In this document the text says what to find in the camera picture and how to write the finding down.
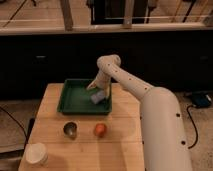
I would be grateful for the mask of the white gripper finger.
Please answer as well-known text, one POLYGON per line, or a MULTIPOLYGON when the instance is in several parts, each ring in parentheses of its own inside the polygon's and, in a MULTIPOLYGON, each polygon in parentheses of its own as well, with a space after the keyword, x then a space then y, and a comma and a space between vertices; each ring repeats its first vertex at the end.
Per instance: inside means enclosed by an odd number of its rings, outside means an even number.
POLYGON ((97 88, 97 85, 95 83, 90 83, 87 87, 86 87, 86 90, 92 90, 94 88, 97 88))
POLYGON ((108 86, 106 89, 104 89, 105 98, 108 99, 110 96, 110 87, 108 86))

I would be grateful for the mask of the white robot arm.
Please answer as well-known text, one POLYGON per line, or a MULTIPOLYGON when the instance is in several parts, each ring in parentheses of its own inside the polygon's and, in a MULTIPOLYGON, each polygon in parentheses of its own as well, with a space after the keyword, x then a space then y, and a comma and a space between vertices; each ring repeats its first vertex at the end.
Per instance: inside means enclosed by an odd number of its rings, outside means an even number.
POLYGON ((175 94, 145 82, 120 65, 121 59, 116 54, 99 57, 98 73, 87 88, 107 90, 114 79, 139 101, 145 171, 193 171, 175 94))

